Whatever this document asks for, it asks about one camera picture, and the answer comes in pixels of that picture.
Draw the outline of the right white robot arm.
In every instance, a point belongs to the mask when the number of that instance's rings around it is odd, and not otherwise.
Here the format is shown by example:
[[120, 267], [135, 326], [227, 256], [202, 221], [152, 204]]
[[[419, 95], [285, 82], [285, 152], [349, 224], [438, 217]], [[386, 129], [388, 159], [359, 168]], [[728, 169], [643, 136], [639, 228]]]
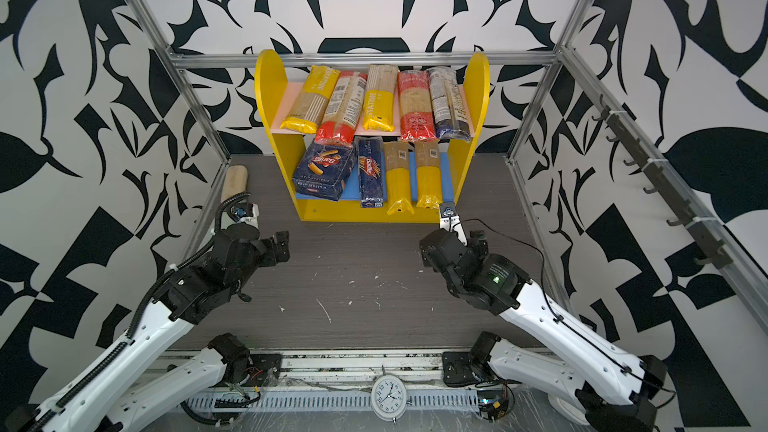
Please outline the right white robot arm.
[[522, 329], [551, 352], [529, 352], [483, 332], [470, 352], [476, 370], [545, 392], [563, 415], [597, 431], [654, 430], [658, 408], [652, 401], [667, 375], [660, 359], [626, 352], [576, 320], [521, 267], [489, 252], [481, 231], [461, 239], [440, 228], [419, 247], [451, 295]]

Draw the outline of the yellow spaghetti bag with barcode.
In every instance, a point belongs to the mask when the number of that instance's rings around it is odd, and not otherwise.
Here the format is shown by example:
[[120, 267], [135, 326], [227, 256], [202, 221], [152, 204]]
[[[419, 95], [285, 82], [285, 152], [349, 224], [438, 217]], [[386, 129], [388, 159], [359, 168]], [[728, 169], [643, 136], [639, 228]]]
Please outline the yellow spaghetti bag with barcode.
[[438, 210], [443, 202], [440, 152], [437, 142], [416, 142], [418, 208]]

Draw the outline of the blue Barilla pasta box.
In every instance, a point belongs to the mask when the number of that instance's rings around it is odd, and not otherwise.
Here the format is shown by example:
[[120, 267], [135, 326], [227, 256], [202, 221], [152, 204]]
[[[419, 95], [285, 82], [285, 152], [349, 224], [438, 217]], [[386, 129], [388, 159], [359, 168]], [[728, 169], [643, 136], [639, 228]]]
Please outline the blue Barilla pasta box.
[[355, 166], [352, 147], [312, 142], [297, 165], [292, 182], [299, 194], [339, 201]]

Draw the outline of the blue Barilla spaghetti bag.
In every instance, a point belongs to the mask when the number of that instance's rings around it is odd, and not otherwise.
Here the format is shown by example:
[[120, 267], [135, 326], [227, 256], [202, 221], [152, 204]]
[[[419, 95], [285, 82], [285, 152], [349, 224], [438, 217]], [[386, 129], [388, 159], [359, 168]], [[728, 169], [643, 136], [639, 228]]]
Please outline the blue Barilla spaghetti bag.
[[357, 137], [356, 147], [361, 207], [381, 208], [385, 202], [383, 141], [379, 137]]

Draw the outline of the yellow Pastatime spaghetti bag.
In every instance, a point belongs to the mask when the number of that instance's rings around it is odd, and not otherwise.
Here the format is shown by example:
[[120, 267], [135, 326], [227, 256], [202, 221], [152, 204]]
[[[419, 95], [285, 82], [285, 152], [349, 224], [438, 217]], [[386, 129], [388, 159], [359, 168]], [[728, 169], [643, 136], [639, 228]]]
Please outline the yellow Pastatime spaghetti bag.
[[394, 65], [369, 67], [362, 109], [362, 126], [365, 130], [395, 130], [394, 97], [398, 73]]
[[330, 102], [340, 70], [324, 65], [313, 65], [300, 93], [280, 128], [315, 134]]

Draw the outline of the clear blue label noodle pack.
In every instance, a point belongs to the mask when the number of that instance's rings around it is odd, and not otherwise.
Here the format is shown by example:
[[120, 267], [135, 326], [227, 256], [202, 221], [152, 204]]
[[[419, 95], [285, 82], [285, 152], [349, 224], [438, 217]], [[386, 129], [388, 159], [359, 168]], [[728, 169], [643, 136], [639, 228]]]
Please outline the clear blue label noodle pack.
[[432, 67], [428, 78], [437, 138], [469, 142], [469, 117], [455, 72], [448, 67]]

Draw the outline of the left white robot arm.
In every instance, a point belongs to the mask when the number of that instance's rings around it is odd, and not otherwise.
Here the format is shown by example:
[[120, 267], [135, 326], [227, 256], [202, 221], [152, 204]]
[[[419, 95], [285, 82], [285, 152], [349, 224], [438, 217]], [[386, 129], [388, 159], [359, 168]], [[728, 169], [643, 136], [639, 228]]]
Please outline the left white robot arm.
[[168, 270], [141, 300], [128, 329], [73, 381], [37, 406], [6, 419], [10, 431], [139, 430], [196, 392], [245, 376], [249, 350], [232, 334], [214, 338], [185, 364], [146, 386], [132, 384], [172, 345], [233, 296], [262, 267], [290, 258], [289, 234], [263, 238], [235, 223], [198, 253]]

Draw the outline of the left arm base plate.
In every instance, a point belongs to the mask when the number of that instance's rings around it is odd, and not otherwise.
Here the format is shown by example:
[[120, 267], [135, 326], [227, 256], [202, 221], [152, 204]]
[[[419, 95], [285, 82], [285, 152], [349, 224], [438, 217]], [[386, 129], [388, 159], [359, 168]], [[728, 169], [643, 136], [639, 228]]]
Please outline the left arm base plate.
[[281, 377], [283, 356], [280, 353], [251, 354], [241, 386], [264, 387], [274, 385]]

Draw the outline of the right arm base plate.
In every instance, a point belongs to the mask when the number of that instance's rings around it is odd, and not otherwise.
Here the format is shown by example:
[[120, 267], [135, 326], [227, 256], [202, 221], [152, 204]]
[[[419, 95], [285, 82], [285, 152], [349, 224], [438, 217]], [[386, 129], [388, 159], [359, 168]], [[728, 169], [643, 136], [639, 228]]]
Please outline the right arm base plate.
[[445, 351], [441, 361], [442, 381], [447, 387], [468, 387], [481, 382], [481, 377], [473, 370], [469, 352]]

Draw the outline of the plain yellow spaghetti bag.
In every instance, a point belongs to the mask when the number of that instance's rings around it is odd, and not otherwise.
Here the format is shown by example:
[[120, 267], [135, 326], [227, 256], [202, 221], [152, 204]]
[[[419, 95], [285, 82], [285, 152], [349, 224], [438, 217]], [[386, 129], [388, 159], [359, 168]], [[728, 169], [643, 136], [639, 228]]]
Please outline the plain yellow spaghetti bag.
[[387, 213], [413, 214], [409, 144], [391, 141], [384, 143]]

